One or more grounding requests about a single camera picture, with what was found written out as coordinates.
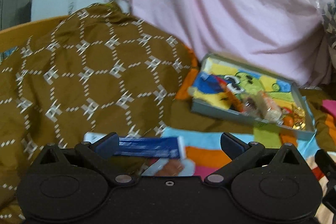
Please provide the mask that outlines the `orange white bread roll packet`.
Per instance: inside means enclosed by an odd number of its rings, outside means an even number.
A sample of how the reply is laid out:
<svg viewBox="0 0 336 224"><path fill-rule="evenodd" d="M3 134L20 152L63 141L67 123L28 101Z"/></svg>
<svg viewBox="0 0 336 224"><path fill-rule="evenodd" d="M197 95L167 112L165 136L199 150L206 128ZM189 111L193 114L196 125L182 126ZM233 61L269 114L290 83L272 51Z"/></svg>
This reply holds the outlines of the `orange white bread roll packet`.
<svg viewBox="0 0 336 224"><path fill-rule="evenodd" d="M282 110L276 102L264 91L256 94L242 94L245 115L260 118L270 123L280 123Z"/></svg>

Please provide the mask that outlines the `small orange tangerine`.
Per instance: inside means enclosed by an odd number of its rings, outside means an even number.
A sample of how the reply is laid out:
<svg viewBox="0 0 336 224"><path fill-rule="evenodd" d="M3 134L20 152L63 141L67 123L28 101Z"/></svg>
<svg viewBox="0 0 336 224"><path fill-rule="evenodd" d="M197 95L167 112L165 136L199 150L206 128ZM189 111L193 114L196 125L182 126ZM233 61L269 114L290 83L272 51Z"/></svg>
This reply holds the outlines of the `small orange tangerine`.
<svg viewBox="0 0 336 224"><path fill-rule="evenodd" d="M291 115L285 115L282 118L282 124L292 128L294 126L294 118Z"/></svg>

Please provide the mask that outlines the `blue white long packet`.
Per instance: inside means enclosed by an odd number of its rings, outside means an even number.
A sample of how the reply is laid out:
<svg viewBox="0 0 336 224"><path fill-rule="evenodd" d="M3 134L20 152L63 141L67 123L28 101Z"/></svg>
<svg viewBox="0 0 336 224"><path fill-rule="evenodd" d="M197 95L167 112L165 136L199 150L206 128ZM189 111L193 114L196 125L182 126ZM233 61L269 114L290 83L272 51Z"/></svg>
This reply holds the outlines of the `blue white long packet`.
<svg viewBox="0 0 336 224"><path fill-rule="evenodd" d="M84 141L94 143L107 134L88 132ZM186 150L182 137L126 138L119 136L118 156L185 159Z"/></svg>

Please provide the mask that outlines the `pink sausage packet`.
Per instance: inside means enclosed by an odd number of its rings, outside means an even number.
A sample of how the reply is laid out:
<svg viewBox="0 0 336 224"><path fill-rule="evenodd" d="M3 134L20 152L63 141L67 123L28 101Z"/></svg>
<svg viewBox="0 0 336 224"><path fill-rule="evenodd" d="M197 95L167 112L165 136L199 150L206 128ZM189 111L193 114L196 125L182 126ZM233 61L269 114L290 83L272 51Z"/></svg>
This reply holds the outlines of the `pink sausage packet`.
<svg viewBox="0 0 336 224"><path fill-rule="evenodd" d="M143 176L193 176L195 163L189 159L159 159L147 168Z"/></svg>

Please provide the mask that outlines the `dark dried meat snack packet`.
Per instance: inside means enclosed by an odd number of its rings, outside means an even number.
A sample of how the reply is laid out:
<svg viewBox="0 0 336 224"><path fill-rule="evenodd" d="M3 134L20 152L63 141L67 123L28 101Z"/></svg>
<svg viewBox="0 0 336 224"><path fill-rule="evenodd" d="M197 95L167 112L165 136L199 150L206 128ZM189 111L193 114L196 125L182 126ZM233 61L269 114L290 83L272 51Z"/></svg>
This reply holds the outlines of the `dark dried meat snack packet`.
<svg viewBox="0 0 336 224"><path fill-rule="evenodd" d="M306 129L306 112L303 108L294 104L291 105L291 116L293 118L293 128L295 130Z"/></svg>

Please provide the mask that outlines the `yellow green snack packet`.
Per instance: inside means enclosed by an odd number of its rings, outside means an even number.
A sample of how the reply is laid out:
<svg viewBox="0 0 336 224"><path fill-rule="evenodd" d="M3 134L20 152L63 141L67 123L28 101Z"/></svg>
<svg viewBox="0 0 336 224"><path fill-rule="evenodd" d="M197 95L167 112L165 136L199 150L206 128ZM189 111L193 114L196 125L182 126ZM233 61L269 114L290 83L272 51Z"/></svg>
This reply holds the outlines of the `yellow green snack packet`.
<svg viewBox="0 0 336 224"><path fill-rule="evenodd" d="M231 102L232 106L236 111L242 113L244 111L243 103L233 94L227 87L222 88L224 93L226 94L228 100Z"/></svg>

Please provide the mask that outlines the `grey tray with cartoon picture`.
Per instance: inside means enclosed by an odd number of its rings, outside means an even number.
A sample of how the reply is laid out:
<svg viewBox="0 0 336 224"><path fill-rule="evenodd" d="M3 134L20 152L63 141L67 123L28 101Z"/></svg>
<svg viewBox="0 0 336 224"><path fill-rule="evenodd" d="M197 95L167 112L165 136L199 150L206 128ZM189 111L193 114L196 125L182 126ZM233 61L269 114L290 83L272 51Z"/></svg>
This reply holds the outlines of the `grey tray with cartoon picture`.
<svg viewBox="0 0 336 224"><path fill-rule="evenodd" d="M293 81L218 54L206 55L188 93L195 113L301 140L316 133L313 114Z"/></svg>

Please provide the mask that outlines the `colourful striped brown duvet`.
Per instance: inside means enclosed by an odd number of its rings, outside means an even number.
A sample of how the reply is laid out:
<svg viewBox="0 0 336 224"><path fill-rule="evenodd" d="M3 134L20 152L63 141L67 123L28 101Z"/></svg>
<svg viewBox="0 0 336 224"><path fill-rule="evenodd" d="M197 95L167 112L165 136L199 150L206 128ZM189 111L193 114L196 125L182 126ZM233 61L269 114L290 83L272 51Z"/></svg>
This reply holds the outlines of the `colourful striped brown duvet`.
<svg viewBox="0 0 336 224"><path fill-rule="evenodd" d="M293 143L311 168L318 149L335 151L335 117L322 106L335 85L301 91L317 126L311 141L192 113L193 51L113 2L81 9L12 49L1 61L1 223L24 221L17 186L44 145L72 148L88 132L182 135L200 177L229 162L219 146L224 131L267 147Z"/></svg>

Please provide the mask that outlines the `pink cloth sheet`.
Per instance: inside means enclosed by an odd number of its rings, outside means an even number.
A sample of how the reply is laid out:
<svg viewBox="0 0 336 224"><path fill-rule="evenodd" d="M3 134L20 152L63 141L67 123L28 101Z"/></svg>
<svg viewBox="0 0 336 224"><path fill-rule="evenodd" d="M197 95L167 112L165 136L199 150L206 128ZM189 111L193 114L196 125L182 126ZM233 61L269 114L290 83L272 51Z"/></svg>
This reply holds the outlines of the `pink cloth sheet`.
<svg viewBox="0 0 336 224"><path fill-rule="evenodd" d="M125 0L133 15L181 39L199 59L222 53L294 80L327 84L331 60L309 0Z"/></svg>

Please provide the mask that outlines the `wooden bed frame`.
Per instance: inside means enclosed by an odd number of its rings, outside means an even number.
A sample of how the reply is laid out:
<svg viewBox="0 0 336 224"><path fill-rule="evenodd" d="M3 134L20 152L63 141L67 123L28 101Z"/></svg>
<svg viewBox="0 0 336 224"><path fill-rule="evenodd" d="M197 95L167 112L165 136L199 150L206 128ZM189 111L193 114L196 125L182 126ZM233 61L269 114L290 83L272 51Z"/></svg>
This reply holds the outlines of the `wooden bed frame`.
<svg viewBox="0 0 336 224"><path fill-rule="evenodd" d="M10 48L20 47L31 36L41 37L51 32L56 26L67 19L68 16L56 16L37 20L33 22L19 24L0 32L0 50L7 51Z"/></svg>

